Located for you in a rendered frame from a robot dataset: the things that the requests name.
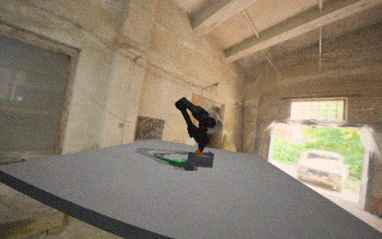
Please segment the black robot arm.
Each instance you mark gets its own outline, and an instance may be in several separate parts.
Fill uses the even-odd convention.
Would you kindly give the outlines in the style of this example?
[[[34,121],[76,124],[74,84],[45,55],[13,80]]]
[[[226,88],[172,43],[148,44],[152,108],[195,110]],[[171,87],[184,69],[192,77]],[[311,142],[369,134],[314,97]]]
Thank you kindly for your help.
[[[194,138],[196,143],[198,142],[195,138],[196,136],[200,136],[200,131],[198,128],[193,125],[192,120],[190,119],[190,116],[187,112],[187,109],[192,112],[192,116],[199,121],[199,125],[201,127],[208,127],[208,128],[214,128],[216,125],[216,121],[214,118],[211,118],[208,114],[208,112],[200,107],[199,105],[192,104],[189,100],[187,100],[186,97],[182,97],[180,100],[178,100],[175,103],[175,106],[178,110],[181,111],[186,123],[187,123],[187,130],[190,135],[190,137]]]

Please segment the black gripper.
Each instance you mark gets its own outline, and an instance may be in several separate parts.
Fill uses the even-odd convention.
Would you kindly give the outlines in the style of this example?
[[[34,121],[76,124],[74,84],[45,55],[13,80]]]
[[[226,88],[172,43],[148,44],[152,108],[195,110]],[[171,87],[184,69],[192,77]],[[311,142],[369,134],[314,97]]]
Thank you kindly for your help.
[[[202,151],[206,147],[206,144],[209,142],[209,137],[207,137],[206,135],[208,129],[207,127],[198,126],[198,130],[200,131],[200,136],[196,136],[195,138],[197,138],[196,140],[198,141],[198,149],[200,153],[202,153]]]

